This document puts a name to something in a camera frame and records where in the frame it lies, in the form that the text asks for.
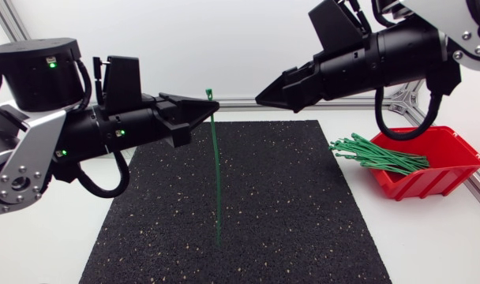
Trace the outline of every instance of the red storage bin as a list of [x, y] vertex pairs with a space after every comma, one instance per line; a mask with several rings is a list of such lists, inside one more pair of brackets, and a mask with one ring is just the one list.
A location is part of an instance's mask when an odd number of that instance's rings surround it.
[[[405, 133], [414, 129], [393, 130]], [[389, 150], [424, 155], [431, 165], [429, 169], [418, 170], [407, 176], [370, 169], [385, 194], [397, 201], [413, 196], [425, 198], [438, 193], [447, 196], [480, 168], [480, 154], [446, 126], [430, 127], [413, 140], [391, 140], [380, 133], [371, 141]]]

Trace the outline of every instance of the zip tie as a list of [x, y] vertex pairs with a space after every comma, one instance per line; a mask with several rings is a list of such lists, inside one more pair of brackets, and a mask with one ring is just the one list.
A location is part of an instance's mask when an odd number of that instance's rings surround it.
[[425, 156], [384, 149], [357, 133], [352, 133], [351, 136], [353, 140], [341, 138], [330, 142], [329, 150], [355, 153], [355, 155], [335, 153], [335, 156], [354, 159], [360, 162], [361, 166], [404, 175], [429, 168]]
[[[209, 101], [213, 100], [212, 90], [208, 88], [207, 98]], [[214, 114], [210, 116], [210, 126], [212, 127], [212, 142], [214, 144], [214, 155], [216, 157], [216, 184], [217, 184], [217, 224], [216, 224], [216, 243], [221, 246], [221, 169], [219, 160], [219, 147], [217, 147], [216, 124], [214, 122]]]

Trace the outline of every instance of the metal bracket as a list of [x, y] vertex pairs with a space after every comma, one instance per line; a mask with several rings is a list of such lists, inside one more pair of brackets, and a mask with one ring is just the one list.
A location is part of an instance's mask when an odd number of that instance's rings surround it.
[[390, 96], [389, 110], [404, 115], [409, 108], [418, 106], [418, 92], [423, 80], [405, 84], [400, 90]]
[[31, 39], [10, 0], [0, 0], [0, 25], [11, 42]]
[[0, 214], [31, 206], [40, 199], [66, 119], [65, 109], [24, 114], [28, 130], [9, 155], [4, 152], [0, 157], [0, 165], [6, 161], [0, 172]]

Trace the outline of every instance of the black rubber mat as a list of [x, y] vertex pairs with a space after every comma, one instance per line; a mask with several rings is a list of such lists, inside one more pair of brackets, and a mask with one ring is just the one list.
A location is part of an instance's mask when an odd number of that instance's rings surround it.
[[217, 123], [191, 145], [139, 147], [82, 283], [390, 283], [317, 121]]

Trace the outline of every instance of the screw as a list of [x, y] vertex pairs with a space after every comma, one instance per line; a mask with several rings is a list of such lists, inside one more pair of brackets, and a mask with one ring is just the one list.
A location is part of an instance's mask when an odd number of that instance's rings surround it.
[[476, 54], [480, 54], [480, 46], [477, 46], [477, 47], [475, 48], [475, 53], [476, 53]]
[[471, 32], [465, 31], [461, 36], [464, 40], [469, 40], [471, 38]]
[[454, 59], [455, 59], [455, 60], [460, 60], [461, 58], [463, 58], [463, 52], [461, 52], [461, 51], [456, 51], [456, 52], [454, 53]]

